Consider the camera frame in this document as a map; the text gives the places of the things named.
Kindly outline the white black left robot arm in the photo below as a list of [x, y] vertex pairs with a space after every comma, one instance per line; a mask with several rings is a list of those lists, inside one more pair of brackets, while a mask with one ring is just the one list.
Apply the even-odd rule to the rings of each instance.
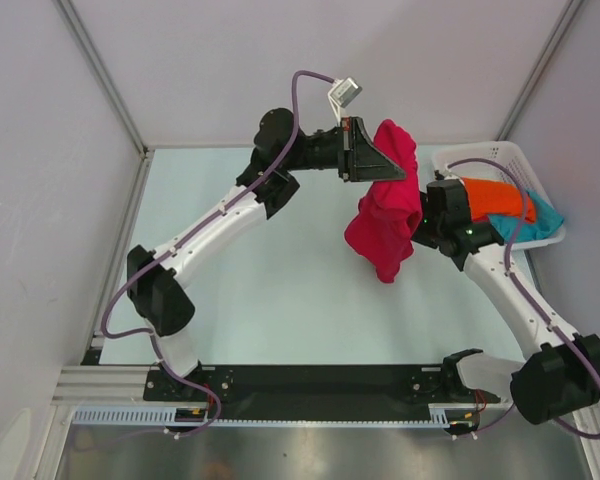
[[337, 171], [345, 182], [401, 181], [405, 170], [376, 147], [361, 118], [338, 120], [330, 130], [307, 135], [286, 108], [260, 120], [254, 148], [234, 186], [205, 217], [162, 245], [135, 246], [127, 255], [127, 295], [151, 329], [158, 358], [171, 370], [166, 387], [177, 398], [201, 387], [200, 364], [188, 324], [195, 307], [186, 289], [195, 271], [239, 235], [271, 219], [299, 190], [296, 171]]

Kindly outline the red t-shirt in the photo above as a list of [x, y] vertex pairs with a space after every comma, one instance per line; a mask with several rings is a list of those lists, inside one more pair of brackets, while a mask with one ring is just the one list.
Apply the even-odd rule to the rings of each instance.
[[358, 202], [358, 213], [344, 231], [349, 247], [375, 269], [378, 280], [395, 281], [401, 263], [413, 253], [412, 237], [422, 218], [417, 145], [390, 119], [376, 130], [374, 145], [401, 167], [406, 178], [374, 182]]

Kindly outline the white plastic laundry basket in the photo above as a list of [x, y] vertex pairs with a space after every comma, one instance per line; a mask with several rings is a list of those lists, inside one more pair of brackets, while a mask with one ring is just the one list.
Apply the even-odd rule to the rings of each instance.
[[[526, 156], [515, 143], [488, 141], [445, 147], [432, 154], [431, 162], [433, 169], [444, 176], [455, 174], [460, 177], [492, 180], [515, 185], [511, 178], [500, 168], [490, 164], [471, 162], [456, 165], [457, 162], [470, 158], [485, 159], [502, 166], [515, 177], [526, 192], [536, 192], [555, 209]], [[549, 239], [523, 243], [515, 242], [512, 249], [516, 251], [542, 248], [563, 241], [565, 236], [566, 228], [563, 224]]]

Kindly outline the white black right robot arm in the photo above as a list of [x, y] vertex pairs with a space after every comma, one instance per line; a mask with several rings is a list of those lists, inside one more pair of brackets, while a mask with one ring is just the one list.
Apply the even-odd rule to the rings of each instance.
[[414, 241], [437, 249], [473, 281], [508, 325], [520, 362], [480, 350], [452, 356], [443, 393], [464, 401], [482, 390], [512, 402], [529, 423], [556, 420], [600, 401], [600, 338], [582, 335], [563, 319], [514, 264], [489, 223], [471, 220], [464, 185], [431, 182], [421, 192], [424, 217]]

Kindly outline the aluminium frame rail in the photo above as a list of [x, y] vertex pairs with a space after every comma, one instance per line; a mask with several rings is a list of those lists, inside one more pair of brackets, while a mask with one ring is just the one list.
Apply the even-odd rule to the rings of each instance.
[[143, 403], [149, 366], [70, 366], [62, 369], [53, 405], [135, 405]]

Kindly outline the orange t-shirt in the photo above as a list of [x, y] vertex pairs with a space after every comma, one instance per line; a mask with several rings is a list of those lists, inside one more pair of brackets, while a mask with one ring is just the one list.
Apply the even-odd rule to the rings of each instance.
[[524, 214], [527, 223], [535, 223], [537, 213], [530, 195], [511, 184], [476, 178], [461, 178], [467, 192], [471, 219], [479, 221], [489, 215], [519, 217]]

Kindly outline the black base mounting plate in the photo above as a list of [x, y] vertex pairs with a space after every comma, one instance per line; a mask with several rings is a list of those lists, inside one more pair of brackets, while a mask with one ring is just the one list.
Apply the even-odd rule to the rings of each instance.
[[189, 381], [216, 393], [230, 418], [396, 419], [425, 406], [470, 409], [478, 396], [430, 365], [203, 365]]

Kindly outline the teal t-shirt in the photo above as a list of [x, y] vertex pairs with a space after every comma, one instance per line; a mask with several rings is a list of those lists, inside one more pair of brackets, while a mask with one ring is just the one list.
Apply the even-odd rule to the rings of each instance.
[[[525, 221], [515, 238], [516, 243], [549, 239], [564, 224], [564, 216], [536, 192], [527, 191], [527, 195], [529, 196], [528, 203], [532, 204], [535, 209], [536, 220], [534, 222]], [[519, 216], [489, 214], [487, 218], [499, 235], [509, 242], [519, 223]]]

